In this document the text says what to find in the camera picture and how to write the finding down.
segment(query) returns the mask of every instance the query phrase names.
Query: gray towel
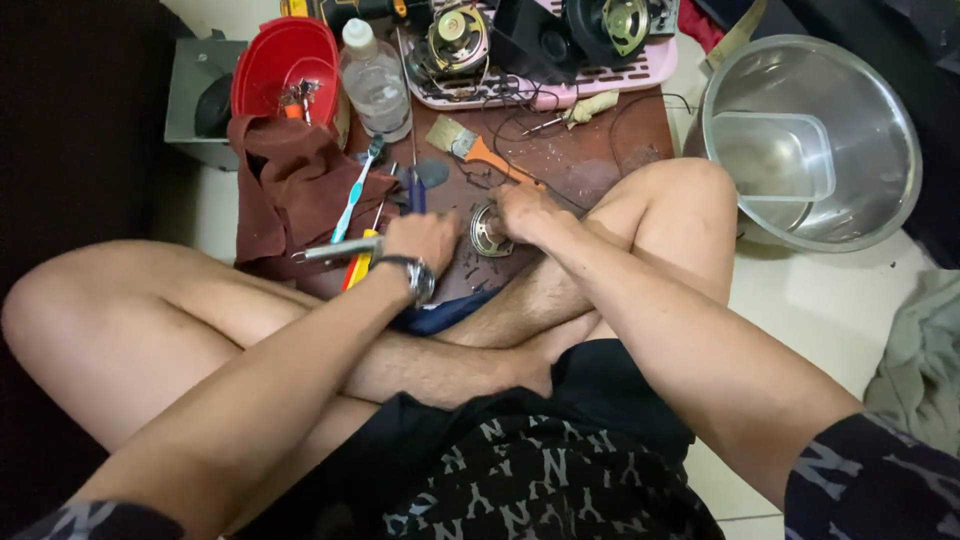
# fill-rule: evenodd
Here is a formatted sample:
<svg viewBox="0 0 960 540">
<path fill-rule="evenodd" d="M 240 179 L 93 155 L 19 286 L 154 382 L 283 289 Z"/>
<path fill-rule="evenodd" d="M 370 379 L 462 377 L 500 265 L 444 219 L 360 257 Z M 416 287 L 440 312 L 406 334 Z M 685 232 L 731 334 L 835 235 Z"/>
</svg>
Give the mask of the gray towel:
<svg viewBox="0 0 960 540">
<path fill-rule="evenodd" d="M 960 455 L 960 271 L 921 275 L 920 290 L 894 318 L 863 403 L 930 446 Z"/>
</svg>

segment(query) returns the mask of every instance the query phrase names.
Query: brown rag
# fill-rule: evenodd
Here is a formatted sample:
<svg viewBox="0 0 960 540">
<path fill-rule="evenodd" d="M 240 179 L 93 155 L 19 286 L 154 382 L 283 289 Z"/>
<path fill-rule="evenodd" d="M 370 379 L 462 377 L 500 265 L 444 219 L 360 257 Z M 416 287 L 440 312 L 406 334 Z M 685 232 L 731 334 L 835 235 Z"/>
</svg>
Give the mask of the brown rag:
<svg viewBox="0 0 960 540">
<path fill-rule="evenodd" d="M 290 280 L 331 266 L 296 264 L 291 256 L 328 243 L 350 189 L 363 167 L 337 147 L 327 128 L 296 118 L 234 116 L 230 146 L 240 158 L 240 219 L 234 266 L 268 280 Z M 371 171 L 346 238 L 372 227 L 376 210 L 396 178 Z M 397 214 L 387 203 L 384 214 Z"/>
</svg>

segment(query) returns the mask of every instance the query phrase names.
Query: paintbrush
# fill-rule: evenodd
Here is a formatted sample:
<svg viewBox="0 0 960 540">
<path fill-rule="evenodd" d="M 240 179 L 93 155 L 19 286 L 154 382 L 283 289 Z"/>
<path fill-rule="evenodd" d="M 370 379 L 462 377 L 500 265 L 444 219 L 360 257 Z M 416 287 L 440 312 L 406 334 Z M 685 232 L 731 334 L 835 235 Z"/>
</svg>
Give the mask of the paintbrush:
<svg viewBox="0 0 960 540">
<path fill-rule="evenodd" d="M 453 154 L 454 158 L 462 160 L 464 163 L 481 161 L 519 184 L 529 184 L 537 189 L 546 189 L 546 186 L 534 180 L 530 173 L 516 165 L 509 164 L 506 160 L 491 152 L 480 135 L 468 130 L 445 114 L 441 114 L 437 118 L 437 123 L 430 128 L 430 133 L 426 134 L 426 141 L 444 152 Z"/>
</svg>

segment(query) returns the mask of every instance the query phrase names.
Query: stainless steel bowl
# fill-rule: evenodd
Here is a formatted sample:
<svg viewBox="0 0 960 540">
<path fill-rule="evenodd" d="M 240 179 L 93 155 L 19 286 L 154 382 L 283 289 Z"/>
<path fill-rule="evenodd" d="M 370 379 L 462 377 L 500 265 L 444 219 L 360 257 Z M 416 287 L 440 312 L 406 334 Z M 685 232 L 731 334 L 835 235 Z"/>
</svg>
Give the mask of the stainless steel bowl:
<svg viewBox="0 0 960 540">
<path fill-rule="evenodd" d="M 861 250 L 893 234 L 920 194 L 922 161 L 900 99 L 866 62 L 813 37 L 774 36 L 727 58 L 704 91 L 685 156 L 719 162 L 713 117 L 725 111 L 816 116 L 827 129 L 836 189 L 816 203 L 744 201 L 753 241 L 829 253 Z M 777 152 L 771 140 L 771 156 Z"/>
</svg>

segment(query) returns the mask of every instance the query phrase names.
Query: white bottle cap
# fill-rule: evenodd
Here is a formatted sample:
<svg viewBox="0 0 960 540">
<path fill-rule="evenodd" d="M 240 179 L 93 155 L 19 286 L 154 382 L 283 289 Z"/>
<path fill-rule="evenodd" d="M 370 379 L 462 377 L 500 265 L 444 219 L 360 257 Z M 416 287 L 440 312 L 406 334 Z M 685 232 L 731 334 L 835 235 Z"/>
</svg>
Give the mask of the white bottle cap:
<svg viewBox="0 0 960 540">
<path fill-rule="evenodd" d="M 351 19 L 344 26 L 344 45 L 350 56 L 359 60 L 376 56 L 376 39 L 367 21 Z"/>
</svg>

